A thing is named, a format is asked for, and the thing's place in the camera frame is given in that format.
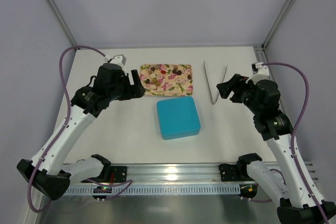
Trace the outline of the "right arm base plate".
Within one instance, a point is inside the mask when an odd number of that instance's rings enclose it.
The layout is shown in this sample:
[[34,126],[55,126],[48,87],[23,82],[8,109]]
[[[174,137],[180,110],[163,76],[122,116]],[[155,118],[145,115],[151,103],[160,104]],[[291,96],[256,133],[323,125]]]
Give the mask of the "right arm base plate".
[[218,166],[222,182],[246,182],[253,181],[245,169],[236,164],[220,164]]

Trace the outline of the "metal tongs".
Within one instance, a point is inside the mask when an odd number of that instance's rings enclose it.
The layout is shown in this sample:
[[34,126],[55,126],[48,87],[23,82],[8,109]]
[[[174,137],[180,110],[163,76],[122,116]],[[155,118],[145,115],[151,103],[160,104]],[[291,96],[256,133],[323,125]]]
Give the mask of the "metal tongs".
[[228,65],[224,65],[220,81],[215,82],[213,80],[212,76],[211,76],[211,73],[210,73],[210,70],[208,68],[207,62],[205,60],[203,61],[203,71],[204,71],[206,86],[207,86],[207,90],[208,90],[211,105],[215,105],[218,101],[219,91],[218,91],[216,85],[224,82],[226,74],[227,74],[227,69],[228,69]]

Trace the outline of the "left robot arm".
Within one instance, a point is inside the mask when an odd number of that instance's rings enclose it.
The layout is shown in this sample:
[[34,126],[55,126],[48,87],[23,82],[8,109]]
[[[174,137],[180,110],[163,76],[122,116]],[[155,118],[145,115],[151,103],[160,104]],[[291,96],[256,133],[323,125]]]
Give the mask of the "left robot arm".
[[136,69],[125,73],[117,64],[104,63],[89,84],[69,100],[64,121],[41,150],[31,159],[19,161],[18,171],[50,200],[59,199],[71,185],[85,180],[108,181],[111,162],[99,154],[72,164],[64,161],[82,133],[112,101],[141,98],[144,93]]

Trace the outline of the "teal box lid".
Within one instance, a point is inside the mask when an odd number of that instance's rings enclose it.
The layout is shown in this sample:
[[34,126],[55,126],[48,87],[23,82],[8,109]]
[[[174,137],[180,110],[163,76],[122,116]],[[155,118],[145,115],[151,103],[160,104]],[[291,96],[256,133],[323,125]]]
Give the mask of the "teal box lid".
[[161,100],[156,104],[161,137],[164,140],[199,134],[201,123],[192,97]]

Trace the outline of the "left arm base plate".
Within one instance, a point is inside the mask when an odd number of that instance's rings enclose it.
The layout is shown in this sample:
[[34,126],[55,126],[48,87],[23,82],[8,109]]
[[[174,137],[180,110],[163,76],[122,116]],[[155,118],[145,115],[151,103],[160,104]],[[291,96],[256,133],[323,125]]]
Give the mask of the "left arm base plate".
[[127,180],[127,171],[128,168],[126,166],[111,166],[109,182],[111,184],[125,182]]

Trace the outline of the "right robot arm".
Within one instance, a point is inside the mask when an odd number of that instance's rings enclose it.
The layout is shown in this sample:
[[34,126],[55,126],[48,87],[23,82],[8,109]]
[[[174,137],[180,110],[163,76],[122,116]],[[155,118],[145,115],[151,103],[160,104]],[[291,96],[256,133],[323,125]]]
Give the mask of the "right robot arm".
[[327,223],[335,216],[335,203],[326,201],[305,166],[298,146],[291,140],[293,127],[279,109],[280,91],[275,82],[253,83],[235,74],[217,86],[223,99],[242,103],[253,113],[254,125],[271,149],[284,180],[279,180],[252,153],[240,156],[237,166],[244,177],[250,177],[268,194],[277,207],[281,223]]

